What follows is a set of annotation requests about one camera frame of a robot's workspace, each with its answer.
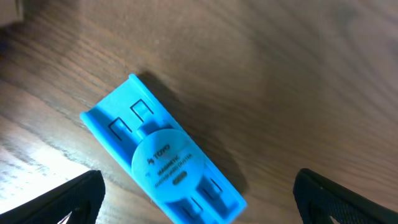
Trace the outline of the blue magnetic whiteboard eraser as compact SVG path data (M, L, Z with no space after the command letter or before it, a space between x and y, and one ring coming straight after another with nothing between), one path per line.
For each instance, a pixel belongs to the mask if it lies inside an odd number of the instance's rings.
M231 223L247 207L135 74L80 118L174 223Z

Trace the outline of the cardboard box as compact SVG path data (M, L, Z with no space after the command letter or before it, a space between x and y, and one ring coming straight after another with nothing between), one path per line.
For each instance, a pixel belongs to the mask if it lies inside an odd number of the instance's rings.
M24 19L23 0L0 1L0 26L1 28Z

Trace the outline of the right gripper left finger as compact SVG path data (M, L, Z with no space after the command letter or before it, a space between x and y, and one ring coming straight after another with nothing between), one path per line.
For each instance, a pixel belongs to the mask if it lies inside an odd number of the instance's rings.
M101 171L89 170L1 214L1 223L95 223L105 191Z

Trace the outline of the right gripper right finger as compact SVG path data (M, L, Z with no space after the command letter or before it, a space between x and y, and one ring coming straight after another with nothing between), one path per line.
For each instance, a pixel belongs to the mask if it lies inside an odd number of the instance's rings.
M397 212L307 168L297 173L293 195L305 224L334 221L350 224L397 223Z

